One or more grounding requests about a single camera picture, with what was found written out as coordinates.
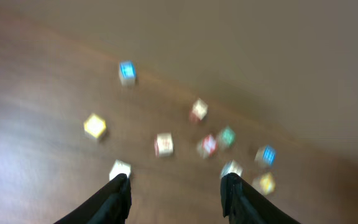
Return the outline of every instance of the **blue top face of cube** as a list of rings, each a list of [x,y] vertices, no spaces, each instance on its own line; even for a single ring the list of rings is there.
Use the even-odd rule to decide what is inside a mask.
[[[136,77],[135,67],[131,61],[121,62],[119,64],[119,69],[121,71],[122,77],[125,79]]]
[[[263,160],[268,165],[271,166],[271,165],[273,165],[275,157],[276,157],[276,151],[274,150],[274,148],[272,148],[271,146],[266,146],[264,156],[263,156]]]

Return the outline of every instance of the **cube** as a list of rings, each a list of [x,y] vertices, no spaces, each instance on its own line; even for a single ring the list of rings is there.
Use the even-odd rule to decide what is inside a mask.
[[[208,105],[201,99],[198,99],[190,111],[190,121],[192,123],[199,123],[204,119],[206,113],[208,112]]]
[[[276,157],[276,151],[271,146],[261,147],[255,156],[255,161],[261,167],[271,167]]]
[[[113,180],[118,174],[126,174],[129,178],[131,174],[131,165],[128,163],[116,160],[109,174],[109,180]]]
[[[119,64],[119,79],[123,86],[131,86],[136,83],[135,66],[131,61],[121,62]]]
[[[85,134],[94,140],[100,140],[106,133],[106,122],[96,114],[91,114],[84,122]]]
[[[212,134],[206,136],[198,143],[197,151],[203,159],[211,156],[216,151],[216,141]]]
[[[173,141],[171,133],[158,134],[154,141],[155,156],[163,157],[173,154]]]
[[[218,136],[216,137],[216,141],[218,142],[218,147],[220,150],[226,150],[233,145],[235,138],[236,134],[228,126],[219,132]]]
[[[272,173],[269,172],[254,179],[252,186],[262,195],[268,195],[274,191],[276,183],[274,182]]]
[[[222,172],[221,172],[221,178],[224,177],[227,174],[235,173],[238,176],[241,177],[242,174],[242,167],[240,164],[238,164],[236,161],[230,161],[226,165],[224,165]]]

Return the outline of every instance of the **teal cube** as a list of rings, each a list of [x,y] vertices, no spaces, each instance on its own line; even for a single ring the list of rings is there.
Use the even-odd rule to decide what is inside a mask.
[[[224,128],[217,137],[218,146],[221,150],[228,149],[234,143],[236,139],[236,134],[234,131],[228,126]]]

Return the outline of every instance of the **wooden surface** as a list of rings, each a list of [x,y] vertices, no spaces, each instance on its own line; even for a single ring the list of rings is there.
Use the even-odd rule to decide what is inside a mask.
[[[116,159],[132,165],[128,223],[228,223],[220,171],[235,159],[251,181],[263,173],[253,157],[264,144],[278,153],[276,206],[302,223],[358,223],[358,167],[208,97],[206,122],[192,125],[196,93],[137,71],[138,85],[123,88],[115,58],[0,9],[0,223],[57,221],[108,181]],[[107,121],[99,144],[83,133],[90,113]],[[232,150],[202,160],[196,142],[226,125],[237,134]],[[157,159],[154,137],[167,131],[174,156]]]

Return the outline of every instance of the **wall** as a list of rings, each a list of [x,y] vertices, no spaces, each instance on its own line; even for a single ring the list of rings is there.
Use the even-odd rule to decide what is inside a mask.
[[[358,1],[0,4],[358,162]]]

